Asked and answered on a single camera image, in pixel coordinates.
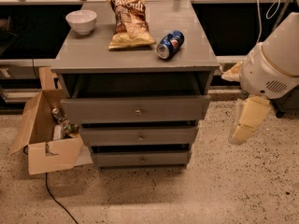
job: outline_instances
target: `cardboard box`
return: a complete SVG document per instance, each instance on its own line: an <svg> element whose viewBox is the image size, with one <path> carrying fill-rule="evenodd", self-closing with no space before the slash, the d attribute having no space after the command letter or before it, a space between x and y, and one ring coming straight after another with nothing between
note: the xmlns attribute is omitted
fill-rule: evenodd
<svg viewBox="0 0 299 224"><path fill-rule="evenodd" d="M82 157L77 163L83 142L80 136L51 141L56 121L51 113L54 107L62 108L64 92L55 89L53 76L48 67L40 69L42 92L28 101L22 114L21 126L10 153L28 145L28 169L30 175L71 169L75 165L92 163Z"/></svg>

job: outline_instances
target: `speckled floor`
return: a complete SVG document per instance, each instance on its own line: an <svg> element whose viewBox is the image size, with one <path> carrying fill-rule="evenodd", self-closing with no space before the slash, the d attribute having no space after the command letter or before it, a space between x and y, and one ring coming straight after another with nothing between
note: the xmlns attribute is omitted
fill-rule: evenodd
<svg viewBox="0 0 299 224"><path fill-rule="evenodd" d="M238 94L212 95L186 169L77 166L49 174L53 195L78 223L299 223L299 115L272 111L232 146ZM21 116L0 120L0 223L74 223L45 175L28 175L26 155L8 155Z"/></svg>

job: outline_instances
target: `brown snack bag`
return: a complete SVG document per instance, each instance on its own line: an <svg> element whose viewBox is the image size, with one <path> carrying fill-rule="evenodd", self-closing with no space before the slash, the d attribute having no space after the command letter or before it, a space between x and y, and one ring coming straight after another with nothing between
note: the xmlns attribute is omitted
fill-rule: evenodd
<svg viewBox="0 0 299 224"><path fill-rule="evenodd" d="M116 18L115 32L109 49L155 44L146 22L145 0L107 0Z"/></svg>

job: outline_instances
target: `logo on can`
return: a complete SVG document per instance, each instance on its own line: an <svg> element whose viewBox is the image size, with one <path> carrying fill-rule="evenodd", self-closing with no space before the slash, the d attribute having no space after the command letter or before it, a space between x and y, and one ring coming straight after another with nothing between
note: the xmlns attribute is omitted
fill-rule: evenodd
<svg viewBox="0 0 299 224"><path fill-rule="evenodd" d="M175 30L167 34L157 46L157 53L162 59L170 59L173 57L185 40L184 34Z"/></svg>

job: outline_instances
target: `drawer knob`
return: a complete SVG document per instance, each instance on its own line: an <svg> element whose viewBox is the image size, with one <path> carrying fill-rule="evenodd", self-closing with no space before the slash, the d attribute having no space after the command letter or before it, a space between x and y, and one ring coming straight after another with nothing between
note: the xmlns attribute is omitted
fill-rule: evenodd
<svg viewBox="0 0 299 224"><path fill-rule="evenodd" d="M141 135L140 135L140 136L138 136L138 138L137 138L137 139L138 139L138 141L144 141L144 137L143 137L143 136L141 136Z"/></svg>
<svg viewBox="0 0 299 224"><path fill-rule="evenodd" d="M140 108L138 108L138 109L135 111L135 113L136 113L138 116L141 116L141 115L142 115L142 112L141 112L141 109L140 109Z"/></svg>

